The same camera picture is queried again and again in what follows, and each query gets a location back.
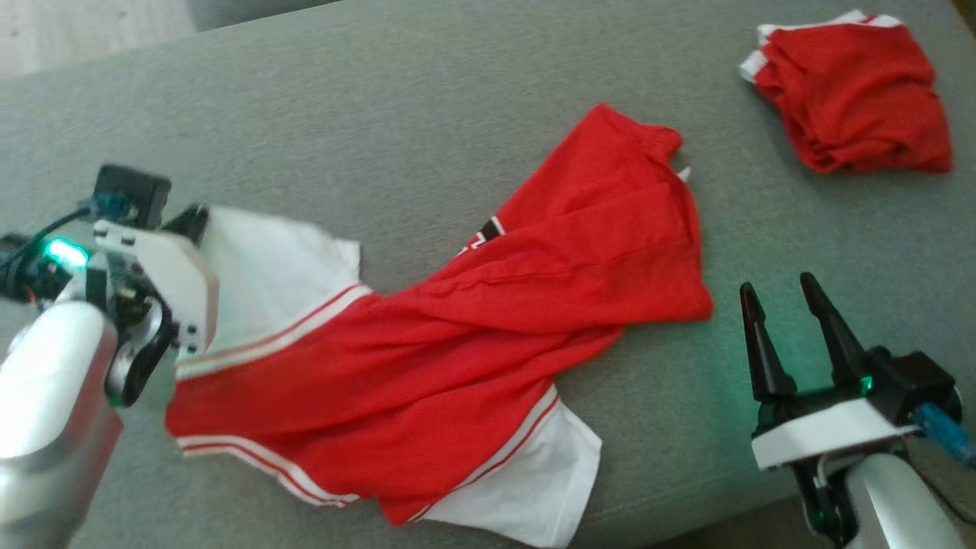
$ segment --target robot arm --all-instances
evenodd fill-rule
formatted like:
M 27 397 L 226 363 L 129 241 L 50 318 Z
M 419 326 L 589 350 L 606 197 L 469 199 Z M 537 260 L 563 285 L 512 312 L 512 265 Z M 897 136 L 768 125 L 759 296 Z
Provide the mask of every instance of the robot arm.
M 923 353 L 865 351 L 813 274 L 804 273 L 800 284 L 820 321 L 834 380 L 805 393 L 780 364 L 752 286 L 740 289 L 752 394 L 760 403 L 752 434 L 757 465 L 793 472 L 811 531 L 836 547 L 961 548 L 903 445 L 903 437 L 922 434 L 974 466 L 976 448 L 957 425 L 955 380 Z
M 104 185 L 143 213 L 169 189 L 115 167 L 102 169 Z M 151 216 L 127 217 L 96 221 L 96 249 L 71 278 L 36 250 L 0 270 L 18 291 L 8 297 L 57 295 L 0 366 L 0 547 L 67 545 L 122 430 L 113 405 L 131 405 L 171 349 L 213 340 L 218 281 L 193 245 L 206 209 L 162 231 L 145 226 Z

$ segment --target floor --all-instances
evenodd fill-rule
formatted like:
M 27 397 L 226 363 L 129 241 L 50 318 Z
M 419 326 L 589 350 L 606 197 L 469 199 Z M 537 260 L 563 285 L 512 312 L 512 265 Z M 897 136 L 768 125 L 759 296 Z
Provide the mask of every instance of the floor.
M 0 78 L 86 63 L 327 1 L 0 0 Z M 955 1 L 964 17 L 976 17 L 971 0 Z M 976 22 L 969 21 L 976 29 Z M 959 471 L 930 444 L 916 444 L 913 453 L 932 481 L 970 517 L 976 516 L 976 476 Z M 958 520 L 956 526 L 966 545 L 976 547 L 976 528 Z M 658 544 L 655 549 L 828 546 L 806 534 L 802 507 L 793 498 Z
M 0 78 L 334 0 L 0 0 Z

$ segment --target folded red shorts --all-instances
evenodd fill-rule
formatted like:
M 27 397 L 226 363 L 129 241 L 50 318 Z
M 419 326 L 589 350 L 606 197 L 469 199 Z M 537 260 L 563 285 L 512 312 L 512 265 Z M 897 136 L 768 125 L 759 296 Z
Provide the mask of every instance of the folded red shorts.
M 741 65 L 820 173 L 952 169 L 935 70 L 900 21 L 853 11 L 819 24 L 759 27 Z
M 625 324 L 712 314 L 698 216 L 668 164 L 680 143 L 597 106 L 446 267 L 388 296 L 359 280 L 356 242 L 212 208 L 217 333 L 178 362 L 167 429 L 312 504 L 376 497 L 394 524 L 565 546 L 600 440 L 552 375 Z

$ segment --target gray cushion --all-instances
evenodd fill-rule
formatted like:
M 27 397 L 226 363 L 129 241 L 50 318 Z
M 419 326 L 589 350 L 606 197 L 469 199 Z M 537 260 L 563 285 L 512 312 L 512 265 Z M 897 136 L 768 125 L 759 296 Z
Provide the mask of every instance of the gray cushion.
M 173 179 L 171 214 L 222 203 L 362 240 L 364 278 L 389 292 L 452 257 L 595 103 L 678 129 L 714 318 L 632 328 L 559 378 L 604 440 L 576 543 L 640 546 L 792 489 L 752 460 L 744 280 L 801 387 L 829 383 L 797 282 L 810 270 L 866 344 L 925 350 L 976 402 L 976 43 L 949 3 L 860 7 L 907 21 L 938 70 L 951 175 L 818 176 L 739 78 L 757 24 L 847 2 L 350 0 L 5 83 L 0 219 L 38 228 L 121 162 Z M 0 311 L 4 336 L 29 317 Z M 371 503 L 312 508 L 231 458 L 183 460 L 162 425 L 171 385 L 158 372 L 125 411 L 78 547 L 508 546 L 389 527 Z

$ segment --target green led light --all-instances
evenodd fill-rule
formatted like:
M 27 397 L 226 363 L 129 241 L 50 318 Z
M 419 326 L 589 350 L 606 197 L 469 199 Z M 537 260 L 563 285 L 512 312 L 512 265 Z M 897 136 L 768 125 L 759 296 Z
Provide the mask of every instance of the green led light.
M 85 250 L 63 238 L 52 240 L 44 253 L 63 267 L 84 269 L 88 265 L 88 254 L 85 253 Z
M 861 396 L 866 397 L 871 392 L 871 385 L 874 379 L 869 375 L 861 378 Z

